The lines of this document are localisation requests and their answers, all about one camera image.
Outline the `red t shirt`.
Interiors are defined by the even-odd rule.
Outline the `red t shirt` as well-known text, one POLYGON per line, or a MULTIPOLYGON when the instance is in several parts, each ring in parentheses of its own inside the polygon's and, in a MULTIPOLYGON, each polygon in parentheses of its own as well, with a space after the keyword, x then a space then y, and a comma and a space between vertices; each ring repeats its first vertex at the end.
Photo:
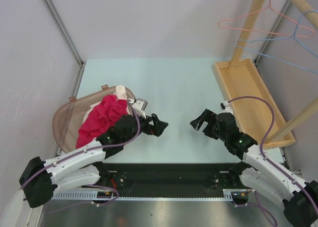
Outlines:
POLYGON ((118 99, 116 95, 104 96, 80 126, 76 149, 87 145, 114 126, 123 115, 128 114, 127 107, 127 100, 118 99))

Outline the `white t shirt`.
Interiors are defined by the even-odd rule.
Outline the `white t shirt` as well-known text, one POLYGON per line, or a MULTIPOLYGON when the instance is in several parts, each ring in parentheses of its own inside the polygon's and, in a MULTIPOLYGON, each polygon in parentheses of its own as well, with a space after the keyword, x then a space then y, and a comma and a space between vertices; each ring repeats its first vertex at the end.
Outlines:
MULTIPOLYGON (((116 86, 115 87, 115 91, 114 91, 113 94, 117 97, 117 100, 119 100, 119 99, 127 100, 128 99, 128 96, 127 96, 127 93, 126 93, 126 88, 124 86, 122 86, 122 85, 116 86)), ((88 118, 90 112, 94 109, 94 107, 99 105, 100 103, 101 103, 101 101, 97 102, 97 103, 94 103, 94 104, 92 104, 90 106, 89 110, 84 115, 82 123, 84 123, 86 121, 86 119, 88 118)))

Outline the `pink wire hanger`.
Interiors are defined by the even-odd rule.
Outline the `pink wire hanger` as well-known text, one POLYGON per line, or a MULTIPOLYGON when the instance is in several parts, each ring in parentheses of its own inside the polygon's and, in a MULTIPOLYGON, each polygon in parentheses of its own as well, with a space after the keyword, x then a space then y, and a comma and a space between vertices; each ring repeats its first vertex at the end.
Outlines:
POLYGON ((293 28, 297 26, 300 29, 296 33, 296 37, 312 37, 315 34, 312 28, 301 25, 296 19, 287 15, 287 6, 291 4, 291 0, 284 0, 281 6, 279 6, 278 0, 253 0, 247 13, 220 20, 218 27, 240 32, 240 40, 247 40, 253 33, 262 36, 291 36, 292 32, 276 32, 274 30, 274 23, 280 19, 289 22, 293 28))

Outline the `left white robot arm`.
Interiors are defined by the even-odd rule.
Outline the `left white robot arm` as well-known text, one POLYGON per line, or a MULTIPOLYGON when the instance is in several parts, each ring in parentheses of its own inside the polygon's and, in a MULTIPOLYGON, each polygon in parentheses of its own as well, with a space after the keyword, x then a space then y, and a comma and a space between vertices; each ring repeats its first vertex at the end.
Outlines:
POLYGON ((37 208, 65 190, 81 186, 106 186, 110 175, 103 160, 116 155, 144 133, 159 137, 168 127, 156 114, 140 117, 124 115, 95 140, 62 157, 31 159, 19 184, 29 207, 37 208))

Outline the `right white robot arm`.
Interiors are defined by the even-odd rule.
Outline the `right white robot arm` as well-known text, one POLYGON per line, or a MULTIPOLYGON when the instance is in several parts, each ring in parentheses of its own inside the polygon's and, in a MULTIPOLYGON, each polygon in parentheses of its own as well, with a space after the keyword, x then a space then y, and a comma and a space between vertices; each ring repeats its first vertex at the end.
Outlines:
POLYGON ((190 125, 204 135, 221 140, 240 162, 229 175, 235 188, 243 185, 276 204, 294 227, 310 227, 318 220, 318 183, 308 182, 266 155, 250 135, 241 132, 232 113, 216 114, 208 109, 190 125))

